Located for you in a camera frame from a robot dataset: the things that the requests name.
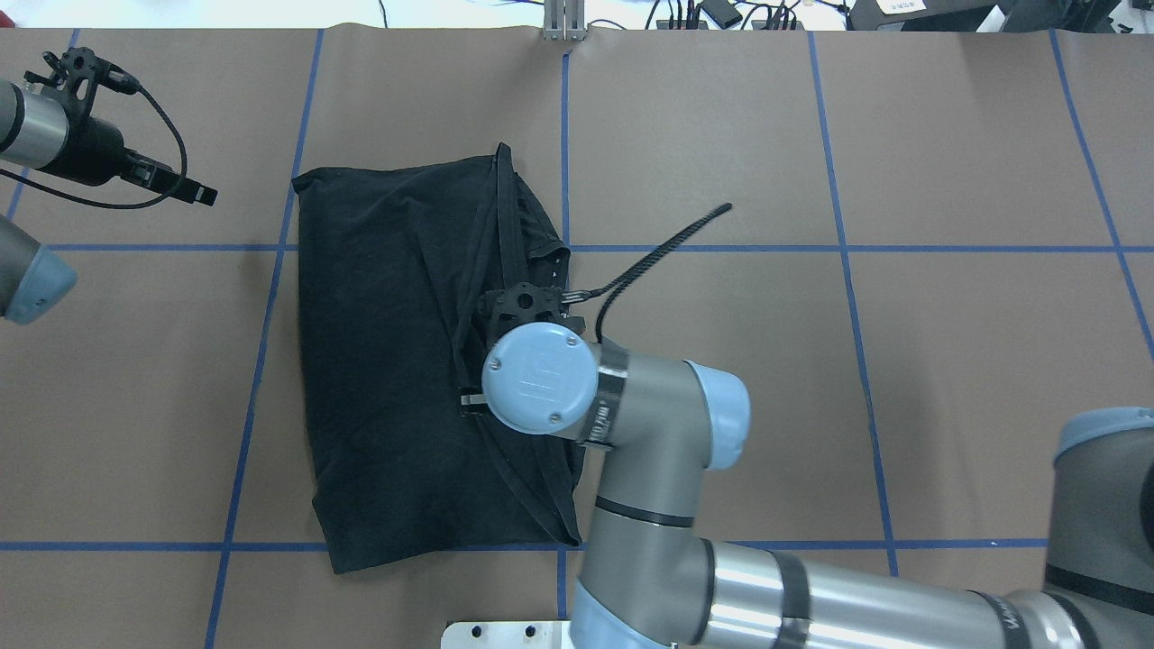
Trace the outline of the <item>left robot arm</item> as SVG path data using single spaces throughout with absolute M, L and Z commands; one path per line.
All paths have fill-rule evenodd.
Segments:
M 69 94 L 18 87 L 3 81 L 3 164 L 21 166 L 20 172 L 3 169 L 3 178 L 22 187 L 60 197 L 76 206 L 108 211 L 132 211 L 178 200 L 190 206 L 213 206 L 217 189 L 188 176 L 188 151 L 177 125 L 162 111 L 145 89 L 141 95 L 160 115 L 177 140 L 180 166 L 174 169 L 153 161 L 126 144 L 115 124 L 82 114 L 69 106 Z M 110 203 L 80 197 L 50 187 L 30 177 L 33 171 L 87 187 L 99 187 L 121 179 L 152 192 L 152 200 L 137 203 Z M 32 324 L 55 307 L 78 283 L 78 273 L 46 243 L 28 234 L 9 217 L 3 217 L 3 320 Z

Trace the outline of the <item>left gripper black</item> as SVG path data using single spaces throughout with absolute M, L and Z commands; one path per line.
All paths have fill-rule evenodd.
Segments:
M 217 189 L 178 177 L 160 161 L 126 148 L 119 128 L 99 118 L 91 118 L 69 132 L 54 161 L 54 176 L 87 187 L 121 179 L 148 191 L 170 191 L 168 197 L 190 206 L 213 206 L 218 197 Z

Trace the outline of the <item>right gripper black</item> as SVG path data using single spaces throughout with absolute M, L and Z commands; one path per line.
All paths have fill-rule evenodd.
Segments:
M 484 335 L 485 349 L 490 350 L 508 331 L 535 322 L 560 324 L 576 335 L 584 335 L 589 329 L 585 319 L 569 312 L 570 305 L 580 299 L 580 291 L 532 283 L 482 293 L 478 301 L 478 328 Z

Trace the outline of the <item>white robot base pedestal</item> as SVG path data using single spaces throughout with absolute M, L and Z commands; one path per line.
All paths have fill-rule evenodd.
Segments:
M 440 646 L 450 648 L 574 648 L 568 620 L 459 621 L 445 626 Z

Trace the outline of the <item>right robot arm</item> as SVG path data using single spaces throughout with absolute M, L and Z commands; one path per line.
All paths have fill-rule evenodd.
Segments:
M 965 370 L 946 400 L 900 355 L 905 398 L 871 394 L 848 296 L 697 296 L 700 343 L 667 357 L 554 322 L 505 331 L 482 366 L 490 413 L 601 449 L 574 583 L 576 648 L 1149 648 L 1151 409 L 998 425 L 1033 402 Z M 977 415 L 966 409 L 977 406 Z M 902 553 L 952 531 L 1010 531 L 1054 488 L 1044 583 L 1006 596 L 812 562 L 782 531 Z

